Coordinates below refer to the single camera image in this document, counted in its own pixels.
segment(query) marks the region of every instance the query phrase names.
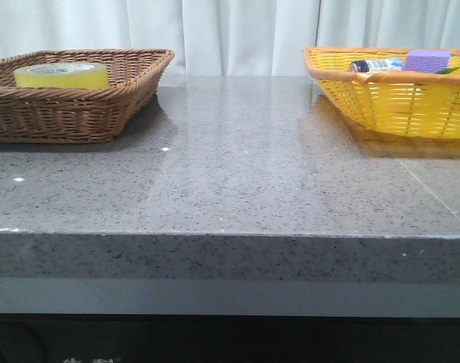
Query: tape roll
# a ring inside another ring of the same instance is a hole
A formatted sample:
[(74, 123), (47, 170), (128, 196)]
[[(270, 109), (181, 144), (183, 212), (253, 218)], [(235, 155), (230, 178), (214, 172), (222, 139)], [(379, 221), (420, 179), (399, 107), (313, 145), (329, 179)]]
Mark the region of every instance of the tape roll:
[(14, 71), (18, 87), (106, 88), (104, 64), (89, 62), (37, 64)]

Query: basket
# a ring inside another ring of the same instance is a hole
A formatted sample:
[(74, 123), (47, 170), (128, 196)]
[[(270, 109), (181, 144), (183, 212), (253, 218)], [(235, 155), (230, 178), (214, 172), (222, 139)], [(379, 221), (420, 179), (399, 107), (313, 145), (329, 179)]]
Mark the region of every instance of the basket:
[[(0, 142), (89, 144), (112, 140), (156, 93), (168, 49), (37, 51), (0, 60)], [(13, 70), (90, 61), (107, 66), (110, 88), (16, 87)]]
[[(304, 49), (311, 76), (345, 117), (365, 128), (394, 135), (460, 138), (460, 68), (451, 74), (414, 71), (348, 72), (361, 59), (399, 57), (408, 48)], [(460, 67), (452, 49), (450, 67)]]

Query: curtain fold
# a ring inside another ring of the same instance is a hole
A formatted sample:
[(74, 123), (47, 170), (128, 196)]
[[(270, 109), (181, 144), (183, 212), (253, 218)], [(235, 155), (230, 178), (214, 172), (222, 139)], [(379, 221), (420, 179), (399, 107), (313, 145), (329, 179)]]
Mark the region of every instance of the curtain fold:
[(303, 76), (316, 41), (460, 48), (460, 0), (0, 0), (0, 58), (171, 48), (169, 74)]

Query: purple sponge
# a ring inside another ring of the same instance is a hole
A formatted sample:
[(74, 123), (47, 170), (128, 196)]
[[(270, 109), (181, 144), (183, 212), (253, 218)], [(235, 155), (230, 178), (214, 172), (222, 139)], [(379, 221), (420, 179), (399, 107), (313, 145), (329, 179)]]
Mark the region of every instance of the purple sponge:
[(405, 70), (435, 73), (447, 68), (449, 66), (449, 60), (449, 51), (414, 49), (406, 56)]

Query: basket rim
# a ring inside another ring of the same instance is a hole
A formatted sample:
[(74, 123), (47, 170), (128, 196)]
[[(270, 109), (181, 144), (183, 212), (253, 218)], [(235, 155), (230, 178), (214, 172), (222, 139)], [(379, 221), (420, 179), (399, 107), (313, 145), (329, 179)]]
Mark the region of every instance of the basket rim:
[(16, 98), (16, 99), (46, 99), (57, 98), (60, 100), (72, 100), (74, 96), (78, 98), (101, 98), (101, 97), (124, 97), (130, 93), (136, 83), (141, 79), (151, 78), (154, 74), (160, 73), (169, 62), (175, 57), (175, 52), (165, 48), (81, 48), (81, 49), (66, 49), (66, 50), (41, 50), (26, 54), (18, 54), (13, 57), (0, 59), (0, 65), (12, 61), (22, 60), (24, 58), (33, 57), (40, 54), (58, 55), (58, 54), (130, 54), (130, 53), (159, 53), (163, 56), (153, 64), (150, 64), (143, 74), (136, 76), (126, 82), (121, 82), (113, 85), (110, 88), (59, 88), (59, 87), (16, 87), (2, 86), (0, 87), (0, 98)]
[[(415, 72), (404, 70), (400, 72), (379, 70), (372, 73), (352, 73), (346, 70), (323, 70), (312, 62), (311, 53), (396, 53), (408, 54), (414, 48), (363, 48), (363, 47), (305, 47), (303, 49), (304, 62), (310, 75), (315, 79), (329, 79), (341, 82), (358, 81), (363, 84), (382, 82), (382, 83), (439, 83), (443, 85), (460, 85), (460, 75), (436, 74)], [(422, 48), (429, 50), (439, 50), (438, 48)], [(443, 49), (450, 51), (453, 55), (460, 56), (460, 49)]]

